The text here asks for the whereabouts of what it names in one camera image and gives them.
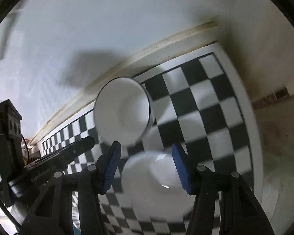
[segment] black square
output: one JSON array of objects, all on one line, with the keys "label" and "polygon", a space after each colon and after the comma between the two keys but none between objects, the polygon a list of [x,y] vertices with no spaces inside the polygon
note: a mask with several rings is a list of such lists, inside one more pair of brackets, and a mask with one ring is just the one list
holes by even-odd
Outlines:
[{"label": "black square", "polygon": [[87,164],[81,164],[82,169],[87,169]]},{"label": "black square", "polygon": [[81,132],[84,132],[87,130],[87,127],[86,127],[86,120],[85,120],[85,115],[81,116],[79,119],[78,119],[78,123],[80,124],[80,130]]},{"label": "black square", "polygon": [[86,161],[88,163],[95,161],[94,158],[93,158],[93,155],[92,155],[92,151],[91,150],[86,151],[85,152],[85,156],[86,156]]},{"label": "black square", "polygon": [[248,171],[244,174],[241,174],[247,185],[254,191],[254,173],[253,171]]},{"label": "black square", "polygon": [[131,208],[121,208],[121,209],[122,209],[122,212],[123,212],[123,215],[125,216],[125,218],[137,220],[133,209],[131,209]]},{"label": "black square", "polygon": [[68,125],[68,131],[69,131],[69,138],[72,138],[74,136],[72,123]]},{"label": "black square", "polygon": [[114,193],[106,193],[110,205],[119,206],[119,202]]},{"label": "black square", "polygon": [[116,219],[121,227],[129,228],[129,224],[126,222],[125,219],[119,217],[116,217]]},{"label": "black square", "polygon": [[123,171],[123,168],[124,168],[124,165],[125,163],[127,162],[128,158],[125,158],[125,159],[120,159],[119,161],[119,171],[120,171],[120,174],[122,174],[122,171]]},{"label": "black square", "polygon": [[89,135],[90,137],[93,137],[93,138],[94,138],[94,140],[95,140],[95,144],[98,144],[98,143],[99,143],[99,140],[98,140],[98,133],[97,133],[95,127],[92,128],[92,129],[89,129],[89,130],[88,130],[88,135]]},{"label": "black square", "polygon": [[229,128],[229,131],[234,150],[238,150],[246,145],[249,145],[248,133],[244,123]]},{"label": "black square", "polygon": [[190,86],[208,79],[207,74],[201,66],[198,58],[183,63],[181,68]]},{"label": "black square", "polygon": [[213,160],[214,169],[217,173],[230,175],[232,171],[236,171],[234,155],[225,156],[218,160]]},{"label": "black square", "polygon": [[113,227],[113,229],[114,229],[114,231],[115,231],[116,233],[123,233],[121,227],[116,226],[116,225],[112,225],[112,227]]},{"label": "black square", "polygon": [[220,227],[220,217],[215,217],[213,219],[213,228]]},{"label": "black square", "polygon": [[134,154],[137,154],[139,152],[142,152],[142,151],[144,151],[143,143],[142,142],[138,142],[136,145],[134,145],[132,147],[129,147],[127,149],[127,151],[129,153],[129,156],[134,155]]},{"label": "black square", "polygon": [[71,164],[72,173],[76,173],[75,165]]},{"label": "black square", "polygon": [[197,110],[197,105],[190,88],[172,94],[170,98],[178,117]]},{"label": "black square", "polygon": [[183,134],[178,120],[158,126],[164,148],[172,147],[174,143],[184,142]]},{"label": "black square", "polygon": [[186,143],[187,153],[192,157],[194,162],[201,163],[212,160],[209,142],[207,138],[195,140],[191,143]]},{"label": "black square", "polygon": [[112,182],[112,187],[115,193],[122,193],[123,189],[121,186],[121,178],[114,178]]},{"label": "black square", "polygon": [[170,232],[186,232],[184,223],[168,223]]},{"label": "black square", "polygon": [[114,213],[109,205],[101,204],[101,206],[103,207],[103,209],[107,215],[114,216]]},{"label": "black square", "polygon": [[103,216],[103,221],[104,221],[104,222],[106,222],[106,223],[110,223],[110,221],[109,221],[107,215],[102,214],[102,216]]},{"label": "black square", "polygon": [[161,74],[146,80],[145,86],[146,90],[154,101],[169,95],[168,89],[165,85],[165,81]]},{"label": "black square", "polygon": [[150,222],[138,222],[143,231],[154,231],[154,227]]},{"label": "black square", "polygon": [[199,113],[207,134],[227,127],[220,104],[200,110]]},{"label": "black square", "polygon": [[186,215],[183,216],[184,221],[188,221],[191,219],[191,212],[187,213]]},{"label": "black square", "polygon": [[109,152],[110,147],[106,143],[100,143],[100,148],[103,154]]},{"label": "black square", "polygon": [[80,138],[81,138],[81,135],[80,134],[74,136],[75,141],[79,140]]},{"label": "black square", "polygon": [[210,79],[210,81],[218,96],[219,101],[231,96],[235,96],[232,85],[226,74],[216,76]]},{"label": "black square", "polygon": [[61,142],[64,141],[64,132],[63,132],[63,129],[60,130],[60,137],[61,137]]}]

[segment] white square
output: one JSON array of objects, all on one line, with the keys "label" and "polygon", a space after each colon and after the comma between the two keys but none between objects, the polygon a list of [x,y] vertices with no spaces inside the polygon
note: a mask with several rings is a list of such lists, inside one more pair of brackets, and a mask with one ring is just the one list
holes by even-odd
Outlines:
[{"label": "white square", "polygon": [[80,123],[79,121],[75,121],[74,123],[72,123],[72,128],[73,128],[73,135],[79,135],[81,133],[81,129],[80,129]]},{"label": "white square", "polygon": [[163,74],[162,77],[170,95],[189,87],[180,67]]},{"label": "white square", "polygon": [[115,178],[120,178],[120,177],[121,177],[121,174],[120,174],[119,168],[116,169],[115,174],[114,174],[114,177],[115,177]]},{"label": "white square", "polygon": [[219,217],[220,216],[220,203],[219,200],[216,200],[214,204],[214,217]]},{"label": "white square", "polygon": [[188,221],[184,221],[184,225],[185,225],[185,229],[186,230],[187,230],[188,224],[189,224],[189,220]]},{"label": "white square", "polygon": [[181,146],[184,149],[184,152],[188,155],[187,148],[185,142],[181,142]]},{"label": "white square", "polygon": [[122,209],[120,207],[117,207],[117,206],[110,206],[113,214],[115,215],[115,217],[120,217],[120,218],[123,218],[125,219],[125,216],[122,212]]},{"label": "white square", "polygon": [[164,124],[177,118],[170,96],[156,100],[152,104],[157,124]]},{"label": "white square", "polygon": [[210,80],[204,80],[190,87],[199,110],[209,108],[219,103],[218,97]]},{"label": "white square", "polygon": [[236,171],[244,174],[251,170],[250,153],[248,146],[242,147],[234,152]]},{"label": "white square", "polygon": [[94,123],[94,111],[92,110],[88,114],[85,115],[85,121],[86,121],[86,128],[87,130],[92,129],[95,127]]},{"label": "white square", "polygon": [[145,151],[163,150],[158,126],[155,125],[151,127],[149,132],[147,132],[147,134],[142,138],[142,143]]},{"label": "white square", "polygon": [[243,122],[239,106],[233,96],[221,101],[220,106],[228,127],[232,127]]},{"label": "white square", "polygon": [[170,233],[168,223],[166,222],[152,222],[152,225],[156,233]]},{"label": "white square", "polygon": [[233,155],[234,150],[228,128],[207,135],[213,160]]},{"label": "white square", "polygon": [[117,219],[114,216],[107,215],[107,218],[110,221],[110,224],[120,226]]},{"label": "white square", "polygon": [[63,129],[63,134],[64,134],[64,140],[67,140],[67,139],[70,138],[68,127],[65,127],[65,128]]},{"label": "white square", "polygon": [[55,140],[54,140],[54,136],[51,137],[51,143],[52,143],[52,146],[55,145]]},{"label": "white square", "polygon": [[73,171],[72,171],[72,168],[71,168],[71,165],[68,165],[68,174],[72,174],[73,173]]},{"label": "white square", "polygon": [[60,132],[57,133],[57,141],[58,141],[58,144],[62,141]]},{"label": "white square", "polygon": [[107,228],[108,231],[111,231],[111,232],[115,233],[112,224],[110,224],[110,223],[105,223],[105,226],[106,226],[106,228]]},{"label": "white square", "polygon": [[134,231],[141,231],[142,228],[140,227],[140,223],[136,220],[132,220],[132,219],[126,219],[126,222],[129,224],[129,227],[131,228],[131,230]]},{"label": "white square", "polygon": [[131,200],[130,200],[129,196],[127,196],[126,194],[115,193],[115,197],[117,198],[120,207],[125,207],[125,208],[132,207]]},{"label": "white square", "polygon": [[186,143],[206,136],[204,124],[198,110],[180,116],[178,120]]},{"label": "white square", "polygon": [[85,153],[82,153],[82,154],[78,157],[78,160],[79,160],[80,164],[86,164],[86,163],[87,163],[87,160],[86,160],[86,155],[85,155]]},{"label": "white square", "polygon": [[95,146],[90,151],[95,162],[98,160],[99,156],[103,154],[100,144],[95,144]]},{"label": "white square", "polygon": [[121,157],[120,159],[125,159],[129,157],[129,152],[127,151],[126,147],[121,148]]},{"label": "white square", "polygon": [[81,133],[81,138],[86,138],[88,135],[88,131],[84,131]]},{"label": "white square", "polygon": [[223,74],[223,71],[214,55],[205,56],[203,58],[200,58],[199,61],[204,68],[208,78],[211,79],[215,76]]},{"label": "white square", "polygon": [[211,169],[213,172],[215,172],[213,160],[208,160],[208,161],[200,162],[198,164],[204,165],[208,169]]},{"label": "white square", "polygon": [[215,227],[212,229],[211,235],[219,235],[220,227]]},{"label": "white square", "polygon": [[105,195],[98,194],[98,198],[101,204],[109,205],[108,198]]},{"label": "white square", "polygon": [[76,172],[81,172],[82,171],[82,166],[81,164],[74,164]]},{"label": "white square", "polygon": [[107,190],[107,193],[114,193],[114,189],[112,186]]}]

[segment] white wall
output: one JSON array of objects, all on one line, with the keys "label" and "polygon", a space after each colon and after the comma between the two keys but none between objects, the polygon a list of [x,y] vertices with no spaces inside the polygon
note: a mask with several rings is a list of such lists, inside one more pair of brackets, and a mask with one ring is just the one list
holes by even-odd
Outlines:
[{"label": "white wall", "polygon": [[294,28],[270,0],[233,0],[223,43],[251,99],[294,78]]},{"label": "white wall", "polygon": [[229,0],[28,0],[0,62],[0,100],[38,130],[103,72],[211,19],[226,26]]},{"label": "white wall", "polygon": [[294,77],[294,29],[269,0],[27,0],[0,61],[0,100],[32,138],[114,65],[212,19],[252,99]]}]

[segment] white cup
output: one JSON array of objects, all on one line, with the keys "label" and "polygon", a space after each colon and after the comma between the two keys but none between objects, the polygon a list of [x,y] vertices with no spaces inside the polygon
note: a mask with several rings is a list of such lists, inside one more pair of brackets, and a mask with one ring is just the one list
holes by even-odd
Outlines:
[{"label": "white cup", "polygon": [[149,94],[134,79],[113,79],[98,94],[94,121],[107,144],[118,141],[122,146],[132,146],[154,122]]}]

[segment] floor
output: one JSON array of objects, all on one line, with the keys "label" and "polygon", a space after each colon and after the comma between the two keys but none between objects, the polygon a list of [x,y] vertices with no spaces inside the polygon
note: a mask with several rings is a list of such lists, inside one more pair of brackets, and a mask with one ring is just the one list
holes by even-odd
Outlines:
[{"label": "floor", "polygon": [[294,221],[294,97],[255,110],[262,139],[262,207],[276,235]]}]

